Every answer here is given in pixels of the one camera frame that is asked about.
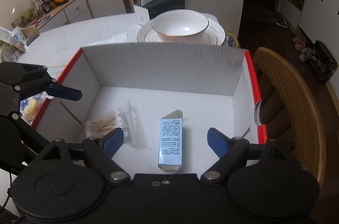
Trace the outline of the near light wooden chair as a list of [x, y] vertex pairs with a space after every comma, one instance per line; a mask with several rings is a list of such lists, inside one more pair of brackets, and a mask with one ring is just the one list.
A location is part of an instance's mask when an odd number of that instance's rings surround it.
[[260, 121], [275, 139], [323, 184], [326, 170], [324, 126], [305, 80], [278, 53], [260, 47], [253, 58], [262, 104]]

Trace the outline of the white paper napkin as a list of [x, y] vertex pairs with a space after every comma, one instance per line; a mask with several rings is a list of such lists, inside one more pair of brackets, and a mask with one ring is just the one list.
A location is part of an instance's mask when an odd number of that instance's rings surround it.
[[121, 33], [112, 36], [109, 39], [106, 40], [97, 40], [91, 44], [91, 46], [98, 46], [98, 45], [103, 45], [103, 44], [115, 44], [115, 43], [126, 43], [128, 42], [128, 36], [127, 33]]

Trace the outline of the yellow rimmed trash bin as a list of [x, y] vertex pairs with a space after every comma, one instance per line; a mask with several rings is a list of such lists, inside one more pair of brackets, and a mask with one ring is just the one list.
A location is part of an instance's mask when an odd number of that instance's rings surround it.
[[230, 32], [226, 34], [226, 43], [229, 47], [238, 48], [240, 46], [236, 36]]

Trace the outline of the bag of cotton swabs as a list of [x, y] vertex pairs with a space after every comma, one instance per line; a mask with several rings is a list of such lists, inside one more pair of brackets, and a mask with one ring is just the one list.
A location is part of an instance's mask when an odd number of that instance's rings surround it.
[[137, 120], [130, 101], [122, 107], [110, 111], [94, 121], [87, 121], [85, 124], [86, 137], [103, 138], [116, 128], [124, 132], [124, 142], [136, 145], [138, 132]]

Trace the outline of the white ceramic bowl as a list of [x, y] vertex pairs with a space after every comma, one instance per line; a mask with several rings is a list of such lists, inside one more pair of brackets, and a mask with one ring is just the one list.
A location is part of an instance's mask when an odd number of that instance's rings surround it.
[[198, 42], [208, 26], [208, 18], [193, 10], [167, 11], [152, 20], [152, 29], [163, 42]]

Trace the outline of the green white tissue box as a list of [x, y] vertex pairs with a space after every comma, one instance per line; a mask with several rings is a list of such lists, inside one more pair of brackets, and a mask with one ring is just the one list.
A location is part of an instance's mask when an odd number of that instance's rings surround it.
[[141, 0], [133, 5], [137, 24], [143, 26], [158, 15], [186, 8], [185, 0]]

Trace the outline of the light blue small carton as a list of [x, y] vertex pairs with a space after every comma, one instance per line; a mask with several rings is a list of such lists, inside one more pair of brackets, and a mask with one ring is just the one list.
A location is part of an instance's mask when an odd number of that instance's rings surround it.
[[158, 167], [175, 173], [182, 166], [183, 112], [176, 110], [160, 121]]

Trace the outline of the blueberry snack packet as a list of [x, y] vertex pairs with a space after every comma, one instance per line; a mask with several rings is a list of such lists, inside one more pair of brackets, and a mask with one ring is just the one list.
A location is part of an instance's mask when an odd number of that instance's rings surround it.
[[46, 92], [42, 92], [22, 100], [19, 106], [22, 119], [32, 125], [44, 102], [51, 98]]

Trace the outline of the red white cardboard box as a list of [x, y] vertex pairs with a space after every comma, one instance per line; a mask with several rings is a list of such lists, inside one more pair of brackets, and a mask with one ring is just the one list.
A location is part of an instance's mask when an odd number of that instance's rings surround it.
[[81, 90], [79, 101], [45, 101], [33, 128], [47, 140], [80, 142], [85, 124], [126, 104], [135, 114], [133, 144], [123, 145], [114, 161], [127, 173], [160, 174], [160, 122], [183, 113], [181, 173], [200, 175], [217, 161], [207, 131], [244, 137], [262, 144], [260, 90], [250, 52], [240, 48], [189, 43], [116, 43], [84, 46], [59, 77]]

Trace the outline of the white drawer sideboard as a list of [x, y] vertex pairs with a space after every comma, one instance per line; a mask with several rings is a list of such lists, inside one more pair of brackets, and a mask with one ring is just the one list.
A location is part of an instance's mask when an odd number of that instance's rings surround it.
[[43, 33], [92, 18], [93, 15], [87, 0], [69, 0], [67, 3], [45, 14], [36, 28], [39, 33]]

